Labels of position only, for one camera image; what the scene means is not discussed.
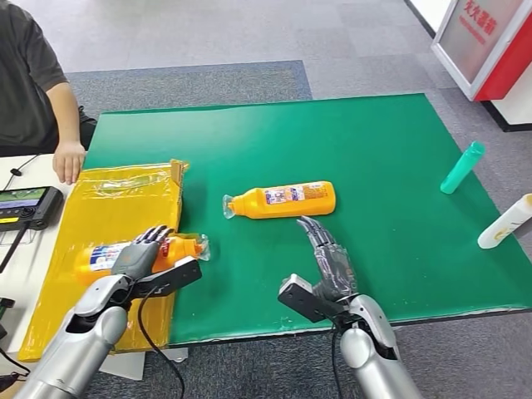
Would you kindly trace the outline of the person's hand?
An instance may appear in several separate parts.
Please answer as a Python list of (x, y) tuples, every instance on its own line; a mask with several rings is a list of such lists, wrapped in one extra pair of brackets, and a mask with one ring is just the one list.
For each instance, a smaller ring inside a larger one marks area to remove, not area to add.
[(76, 183), (86, 150), (78, 140), (60, 140), (54, 153), (53, 169), (63, 184)]

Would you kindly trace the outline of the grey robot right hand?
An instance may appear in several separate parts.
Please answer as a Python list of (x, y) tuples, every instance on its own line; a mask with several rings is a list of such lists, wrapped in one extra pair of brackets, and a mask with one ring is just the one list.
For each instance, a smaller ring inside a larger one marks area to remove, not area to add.
[(311, 243), (321, 277), (312, 287), (315, 296), (336, 302), (358, 292), (355, 275), (346, 248), (316, 219), (301, 216), (297, 223)]

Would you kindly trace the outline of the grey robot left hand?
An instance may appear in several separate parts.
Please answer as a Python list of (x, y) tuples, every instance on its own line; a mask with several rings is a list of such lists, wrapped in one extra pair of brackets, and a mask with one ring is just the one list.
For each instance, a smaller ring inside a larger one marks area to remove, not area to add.
[(124, 247), (111, 268), (112, 275), (125, 275), (138, 280), (151, 273), (161, 246), (173, 233), (166, 225), (151, 227)]

